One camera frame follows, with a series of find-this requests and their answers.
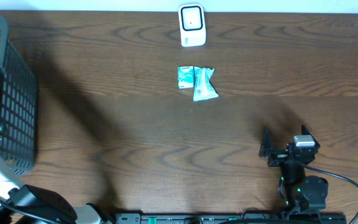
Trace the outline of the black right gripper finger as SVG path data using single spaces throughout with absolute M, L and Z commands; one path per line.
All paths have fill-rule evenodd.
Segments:
M 260 145 L 259 155 L 260 156 L 269 156 L 273 150 L 272 140 L 269 135 L 269 131 L 266 127 L 263 127 L 262 130 L 262 142 Z
M 301 135 L 311 135 L 311 133 L 308 131 L 307 127 L 304 124 L 301 126 Z M 315 146 L 319 146 L 318 141 L 314 137 L 313 139 L 315 141 Z

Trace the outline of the mint green snack packet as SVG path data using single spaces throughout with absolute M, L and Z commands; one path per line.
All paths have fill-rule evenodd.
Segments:
M 210 83 L 210 79 L 214 74 L 213 68 L 200 68 L 194 67 L 195 72 L 195 84 L 193 101 L 209 100 L 217 98 L 219 95 Z

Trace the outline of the teal small tissue pack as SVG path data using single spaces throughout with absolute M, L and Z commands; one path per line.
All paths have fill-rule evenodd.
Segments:
M 193 88 L 194 87 L 194 66 L 178 67 L 178 88 Z

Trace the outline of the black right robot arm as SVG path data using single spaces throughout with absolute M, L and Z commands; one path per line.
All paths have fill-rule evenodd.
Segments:
M 259 156 L 268 159 L 269 167 L 280 168 L 279 194 L 286 201 L 281 217 L 286 220 L 295 215 L 318 215 L 326 208 L 328 181 L 305 174 L 305 167 L 315 160 L 319 148 L 305 125 L 284 149 L 274 149 L 268 129 L 262 130 Z

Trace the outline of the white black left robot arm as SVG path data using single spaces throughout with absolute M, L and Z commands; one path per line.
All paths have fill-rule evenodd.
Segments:
M 26 185 L 0 156 L 0 223 L 116 223 L 116 219 L 89 203 L 72 207 L 56 192 Z

